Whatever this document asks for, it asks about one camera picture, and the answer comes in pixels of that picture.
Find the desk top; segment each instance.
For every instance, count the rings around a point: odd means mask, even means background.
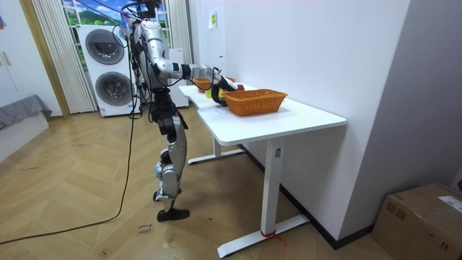
[[[243,84],[246,90],[255,87]],[[223,146],[299,134],[347,123],[345,118],[285,98],[277,113],[236,116],[216,104],[196,86],[182,86],[181,92],[198,107],[198,113],[215,139]]]

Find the robot leg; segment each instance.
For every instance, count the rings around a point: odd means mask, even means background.
[[[182,220],[189,216],[187,209],[175,209],[176,197],[180,193],[180,182],[186,163],[187,141],[180,117],[173,116],[175,133],[167,136],[168,151],[161,154],[161,184],[154,200],[163,200],[165,207],[157,214],[157,221]]]

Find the paper note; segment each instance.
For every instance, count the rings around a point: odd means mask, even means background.
[[[217,11],[213,11],[209,17],[209,29],[217,28]]]
[[[457,199],[454,199],[451,196],[441,196],[438,197],[438,199],[441,199],[442,201],[446,202],[449,206],[453,207],[454,209],[457,209],[459,212],[462,212],[462,202],[460,202]]]

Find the white desk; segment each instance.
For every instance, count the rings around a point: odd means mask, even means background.
[[[255,89],[255,87],[246,84],[244,84],[244,88],[246,90]],[[221,245],[218,248],[219,257],[223,258],[240,249],[267,239],[262,236],[261,232],[263,234],[271,234],[276,231],[275,233],[279,234],[308,222],[305,216],[298,215],[276,224],[276,207],[284,154],[284,137],[306,131],[341,126],[346,124],[347,120],[310,107],[309,105],[290,100],[289,98],[286,98],[281,104],[278,113],[258,116],[236,116],[228,108],[224,108],[216,104],[211,98],[205,97],[205,94],[197,91],[196,86],[183,86],[180,87],[180,90],[198,107],[199,117],[214,137],[214,151],[216,152],[215,155],[208,156],[207,160],[220,157],[216,156],[220,155],[217,154],[219,148],[216,148],[219,145],[229,146],[267,140],[261,231],[245,235],[242,238]],[[202,157],[192,160],[193,163],[204,161]]]

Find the humanoid robot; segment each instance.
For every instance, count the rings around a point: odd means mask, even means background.
[[[163,210],[157,214],[157,221],[182,220],[189,216],[187,209],[173,207],[180,193],[183,167],[186,163],[187,141],[185,129],[188,128],[175,104],[170,99],[169,79],[207,78],[212,81],[212,97],[215,102],[226,105],[219,97],[219,89],[236,90],[236,86],[219,75],[219,70],[204,65],[177,64],[168,59],[168,45],[159,23],[149,19],[155,18],[155,9],[160,0],[136,0],[124,6],[136,6],[137,20],[132,25],[129,37],[131,46],[131,65],[136,77],[136,86],[150,92],[153,99],[149,101],[149,113],[158,124],[160,133],[167,136],[167,149],[160,153],[160,161],[155,166],[156,176],[160,180],[154,200],[165,203]]]

